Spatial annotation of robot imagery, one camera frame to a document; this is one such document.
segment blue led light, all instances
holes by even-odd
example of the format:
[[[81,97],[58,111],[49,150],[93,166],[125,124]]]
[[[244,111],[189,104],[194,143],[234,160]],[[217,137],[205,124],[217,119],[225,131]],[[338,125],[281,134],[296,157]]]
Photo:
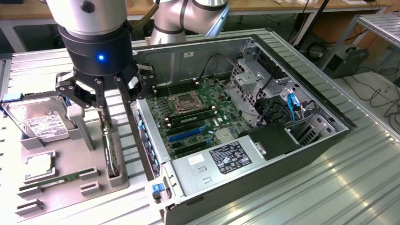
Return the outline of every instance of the blue led light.
[[[105,60],[105,56],[104,56],[102,54],[98,54],[98,55],[97,55],[97,59],[98,59],[98,61],[102,62],[102,61]]]

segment workbench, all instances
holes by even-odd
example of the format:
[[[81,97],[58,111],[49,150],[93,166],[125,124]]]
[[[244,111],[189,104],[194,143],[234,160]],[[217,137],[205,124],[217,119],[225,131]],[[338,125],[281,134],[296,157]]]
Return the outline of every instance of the workbench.
[[[128,20],[138,20],[149,10],[150,4],[146,0],[132,1],[133,6],[128,8]],[[301,13],[304,10],[305,13],[309,13],[309,17],[294,41],[294,44],[297,44],[314,18],[321,2],[322,0],[318,3],[309,4],[304,10],[305,5],[285,1],[277,3],[273,0],[229,0],[229,15],[293,14]],[[378,5],[374,2],[372,3],[372,8],[377,10],[377,14],[382,14],[390,6],[390,1],[377,0],[377,2]],[[362,10],[370,10],[370,5],[348,5],[341,0],[330,0],[324,12]],[[13,27],[56,23],[48,6],[36,0],[25,0],[22,4],[16,5],[0,4],[0,18],[0,28],[16,53],[25,52],[26,47]]]
[[[220,37],[256,34],[309,83],[345,113],[358,128],[316,161],[268,186],[221,207],[189,224],[398,224],[400,215],[400,136],[357,100],[305,59],[274,33],[264,29],[221,33]],[[188,36],[189,41],[200,35]],[[132,42],[138,47],[145,41]],[[8,92],[37,92],[54,88],[58,72],[70,71],[65,49],[16,53],[0,62],[0,78]],[[125,190],[72,205],[21,224],[162,224],[145,195],[146,179],[121,98],[106,92],[112,117],[118,122],[121,144],[129,176]],[[86,112],[85,121],[96,120]],[[6,118],[0,117],[0,194],[8,192],[8,163],[18,159],[18,133]],[[13,224],[17,216],[8,203],[16,196],[1,198],[0,224]]]

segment hard drive label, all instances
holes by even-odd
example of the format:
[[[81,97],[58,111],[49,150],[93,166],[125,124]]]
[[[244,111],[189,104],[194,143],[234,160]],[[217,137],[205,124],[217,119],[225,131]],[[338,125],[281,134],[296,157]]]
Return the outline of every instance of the hard drive label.
[[[68,133],[60,115],[50,115],[25,120],[34,135],[42,139],[56,137]]]
[[[226,174],[252,163],[238,142],[226,144],[225,146],[210,150],[209,153],[220,173],[222,174]]]

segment warning label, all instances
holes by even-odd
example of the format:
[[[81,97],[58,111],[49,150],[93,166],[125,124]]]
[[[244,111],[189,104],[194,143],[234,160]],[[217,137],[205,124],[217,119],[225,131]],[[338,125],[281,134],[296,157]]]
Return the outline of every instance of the warning label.
[[[26,119],[25,123],[40,139],[56,137],[68,133],[60,115]]]
[[[222,174],[226,174],[250,164],[250,159],[238,142],[233,142],[217,149],[213,149],[209,153]]]

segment blue pcie slot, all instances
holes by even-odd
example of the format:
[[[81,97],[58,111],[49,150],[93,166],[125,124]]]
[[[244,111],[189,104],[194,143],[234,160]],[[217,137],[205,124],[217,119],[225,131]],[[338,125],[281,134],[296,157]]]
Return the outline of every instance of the blue pcie slot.
[[[205,126],[197,128],[196,130],[188,131],[188,132],[185,132],[185,133],[182,133],[182,134],[180,134],[180,135],[174,135],[174,136],[172,136],[172,137],[168,137],[168,141],[169,141],[169,142],[173,142],[173,141],[177,141],[177,140],[184,139],[184,138],[186,138],[186,137],[190,137],[190,136],[193,136],[193,135],[201,134],[202,131],[204,131],[204,127],[205,127]]]

